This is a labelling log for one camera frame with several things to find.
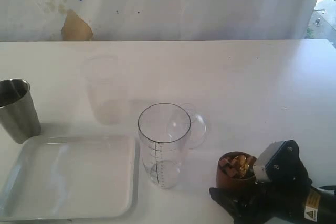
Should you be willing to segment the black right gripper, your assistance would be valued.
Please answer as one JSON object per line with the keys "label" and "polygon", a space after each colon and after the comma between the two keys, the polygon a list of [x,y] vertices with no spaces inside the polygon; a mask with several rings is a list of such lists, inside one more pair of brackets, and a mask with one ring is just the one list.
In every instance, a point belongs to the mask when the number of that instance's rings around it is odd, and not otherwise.
{"label": "black right gripper", "polygon": [[316,223],[318,206],[307,206],[307,200],[319,201],[312,181],[299,157],[296,141],[285,141],[270,169],[270,182],[258,182],[242,194],[211,187],[213,201],[226,210],[236,223],[266,223],[278,217],[293,223]]}

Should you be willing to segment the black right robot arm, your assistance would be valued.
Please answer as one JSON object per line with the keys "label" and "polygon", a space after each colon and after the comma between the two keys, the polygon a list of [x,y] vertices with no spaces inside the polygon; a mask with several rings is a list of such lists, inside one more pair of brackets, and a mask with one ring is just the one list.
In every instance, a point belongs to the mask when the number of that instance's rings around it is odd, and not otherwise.
{"label": "black right robot arm", "polygon": [[213,201],[234,223],[335,223],[335,186],[315,188],[294,140],[271,143],[259,157],[224,154],[217,163]]}

